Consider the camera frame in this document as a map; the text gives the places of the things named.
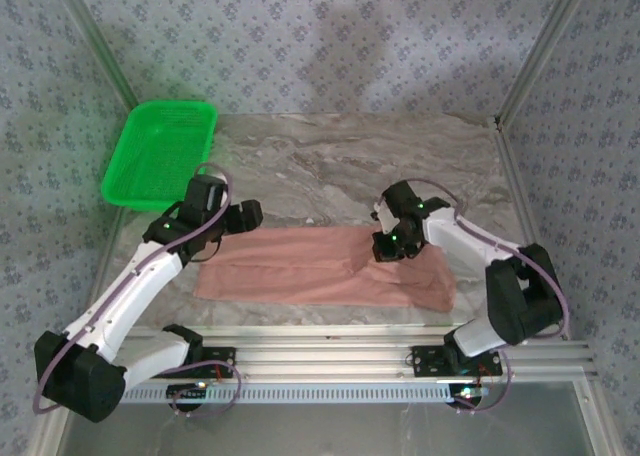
mounting plate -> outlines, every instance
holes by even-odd
[[[500,355],[495,352],[482,353],[471,358],[462,370],[453,372],[444,357],[443,346],[413,346],[411,348],[413,375],[416,378],[447,376],[502,376]]]
[[[228,364],[235,366],[236,365],[236,348],[233,347],[204,347],[202,348],[202,358],[201,361],[209,361],[209,360],[218,360],[225,361]],[[231,379],[233,378],[233,372],[225,368],[224,366],[218,366],[220,370],[220,376],[222,379]],[[162,376],[157,376],[162,379],[211,379],[217,378],[218,372],[216,371],[215,365],[204,366],[202,368],[196,369],[187,369],[184,371],[180,371],[179,373],[172,374],[163,374]]]

white cable tray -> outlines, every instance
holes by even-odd
[[[168,403],[166,384],[147,383],[127,391],[123,404]],[[232,384],[210,386],[204,399],[197,402],[226,403],[235,392]],[[345,403],[443,403],[452,402],[449,386],[437,383],[333,383],[333,384],[260,384],[242,386],[238,404],[345,404]],[[194,399],[179,399],[194,403]]]

black bracket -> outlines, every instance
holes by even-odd
[[[184,201],[174,203],[162,216],[153,221],[142,240],[145,243],[155,241],[165,245],[201,228],[220,210],[226,190],[227,183],[223,180],[206,174],[196,174],[189,181]],[[220,242],[225,233],[253,231],[262,224],[262,219],[262,208],[258,201],[243,201],[229,206],[223,217],[213,226],[175,246],[169,252],[177,253],[184,267],[208,242]]]
[[[210,361],[212,359],[224,361],[231,366],[236,365],[236,348],[232,347],[203,347],[200,361]],[[233,378],[233,371],[219,365],[216,369],[214,364],[195,369],[185,369],[179,373],[165,374],[157,376],[162,379],[216,379],[218,371],[222,379]]]
[[[411,365],[416,378],[451,376],[502,376],[502,364],[497,352],[484,352],[466,361],[458,370],[449,364],[444,346],[413,346]]]
[[[389,186],[383,193],[389,211],[399,222],[390,233],[382,231],[373,233],[373,255],[377,262],[399,261],[415,258],[424,245],[425,240],[422,221],[438,209],[448,208],[450,204],[441,198],[420,199],[406,180]],[[373,212],[371,217],[378,219]]]
[[[180,399],[204,399],[204,397],[207,395],[206,388],[201,389],[194,386],[193,384],[170,384],[169,386],[167,386],[165,396],[167,397],[167,399],[171,399],[176,395],[176,393],[178,393],[178,391],[181,391]],[[202,403],[176,404],[178,410],[182,411],[183,413],[195,411],[200,406],[202,406]]]

cable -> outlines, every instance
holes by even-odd
[[[511,389],[511,379],[513,374],[511,373],[511,363],[509,362],[509,358],[507,358],[507,355],[504,353],[504,351],[498,351],[498,354],[500,355],[500,357],[502,358],[502,360],[504,361],[505,366],[507,367],[507,382],[505,383],[505,387],[504,387],[504,391],[502,391],[502,393],[500,393],[500,396],[498,396],[498,399],[496,399],[493,403],[491,403],[489,406],[485,407],[485,408],[476,408],[474,405],[472,405],[470,402],[465,401],[462,398],[456,398],[454,397],[453,399],[464,405],[467,406],[469,408],[468,412],[473,414],[473,413],[481,413],[481,412],[485,412],[485,411],[489,411],[491,409],[494,409],[496,406],[498,406],[499,404],[501,404],[505,398],[507,397],[507,394],[509,394],[509,390]]]
[[[462,229],[465,233],[469,234],[470,236],[476,238],[478,241],[481,241],[485,244],[488,244],[489,246],[496,247],[506,253],[511,254],[512,256],[518,258],[520,261],[522,261],[527,266],[532,268],[536,273],[538,273],[540,277],[542,277],[542,279],[544,279],[547,282],[547,284],[551,286],[551,289],[553,289],[554,293],[556,294],[556,297],[558,298],[558,302],[560,303],[560,307],[562,308],[562,322],[560,324],[560,328],[558,329],[558,331],[551,334],[536,335],[534,336],[534,338],[546,339],[546,338],[555,338],[556,336],[565,336],[567,338],[569,337],[569,317],[570,317],[569,304],[567,302],[566,296],[564,295],[564,293],[562,292],[562,289],[560,288],[560,285],[551,277],[551,275],[549,275],[549,273],[547,273],[540,265],[538,265],[535,261],[533,261],[528,256],[525,256],[524,254],[520,253],[515,249],[512,249],[508,246],[505,246],[504,244],[499,243],[498,241],[495,241],[483,234],[480,234],[477,231],[474,231],[473,229],[469,228],[466,224],[464,224],[461,220],[459,220],[458,217],[464,214],[465,205],[460,198],[458,198],[445,186],[441,185],[436,181],[432,181],[426,178],[409,178],[409,179],[405,179],[405,181],[426,183],[440,189],[441,191],[444,191],[456,203],[456,206],[453,212],[453,219],[458,224],[460,229]]]
[[[98,321],[98,319],[100,319],[100,317],[105,313],[105,311],[109,308],[109,306],[111,306],[111,304],[118,298],[118,296],[120,296],[120,294],[127,287],[127,285],[132,280],[139,277],[142,274],[143,270],[147,269],[147,266],[149,265],[149,263],[153,261],[157,256],[202,234],[211,226],[213,226],[224,215],[225,211],[229,207],[229,204],[231,203],[231,194],[233,189],[233,181],[232,181],[231,175],[228,174],[221,167],[213,163],[202,163],[198,165],[194,171],[194,175],[198,174],[200,170],[205,167],[210,167],[221,172],[225,180],[227,181],[227,191],[226,191],[227,197],[222,203],[222,206],[220,207],[218,212],[209,221],[207,221],[205,224],[203,224],[199,228],[195,229],[189,234],[186,234],[185,236],[182,236],[176,239],[175,241],[172,241],[158,248],[153,253],[151,253],[146,258],[144,258],[142,261],[140,261],[140,263],[138,263],[135,266],[135,268],[133,268],[133,270],[129,272],[122,279],[122,281],[118,284],[118,286],[116,286],[113,292],[105,299],[104,303],[102,303],[102,305],[93,313],[89,321],[87,321],[85,328],[91,327],[93,324],[95,324],[95,322]],[[82,339],[82,337],[85,336],[86,334],[87,334],[87,330],[84,328],[78,331],[78,333],[72,336],[69,339],[69,341],[62,347],[62,349],[58,351],[58,353],[53,357],[53,359],[49,362],[49,364],[45,368],[44,372],[42,373],[42,377],[38,382],[35,395],[33,396],[32,408],[35,414],[46,414],[60,407],[59,404],[53,404],[46,408],[40,407],[40,400],[42,399],[42,393],[44,391],[45,386],[47,385],[47,382],[49,381],[49,378],[51,377],[51,374],[53,373],[53,370],[58,366],[58,364],[60,364],[60,361],[62,360],[62,358],[64,358],[64,356],[69,352],[69,350],[73,347],[73,345],[77,343],[80,339]]]
[[[192,259],[191,262],[192,263],[206,263],[211,258],[213,258],[216,254],[218,254],[218,251],[220,251],[220,243],[222,243],[222,240],[218,240],[218,245],[216,246],[216,249],[213,251],[212,254],[210,254],[206,258]]]
[[[178,409],[177,401],[178,399],[180,399],[180,396],[182,396],[182,394],[190,390],[182,389],[178,391],[176,394],[174,394],[172,397],[173,401],[171,402],[171,407],[173,408],[173,411],[176,413],[176,415],[183,415],[187,418],[205,418],[209,416],[215,416],[217,414],[222,414],[228,409],[231,409],[231,407],[233,407],[236,404],[236,402],[240,398],[240,395],[242,394],[242,375],[240,374],[240,371],[238,371],[238,368],[236,368],[232,364],[227,363],[226,361],[220,361],[217,359],[201,361],[199,363],[187,364],[185,366],[179,366],[177,368],[167,369],[166,371],[163,371],[162,373],[160,373],[160,375],[180,373],[187,369],[196,369],[196,368],[201,368],[203,366],[210,366],[212,364],[215,365],[216,368],[223,366],[229,369],[231,372],[233,372],[233,375],[238,381],[238,386],[236,387],[236,391],[233,393],[233,397],[231,398],[231,400],[221,408],[212,409],[211,411],[198,411],[197,413],[185,413],[184,411],[180,411]]]
[[[491,373],[491,371],[489,371],[489,369],[482,363],[478,364],[478,372],[480,373],[480,376],[478,376],[478,381],[476,386],[480,387],[482,385],[482,373],[484,373],[486,376],[489,376],[491,378],[491,384],[489,384],[489,391],[491,391],[491,388],[493,388],[493,374]]]

pink towel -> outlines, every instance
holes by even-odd
[[[195,295],[223,301],[419,306],[451,311],[455,279],[442,250],[377,263],[376,227],[257,229],[225,236],[202,264]]]

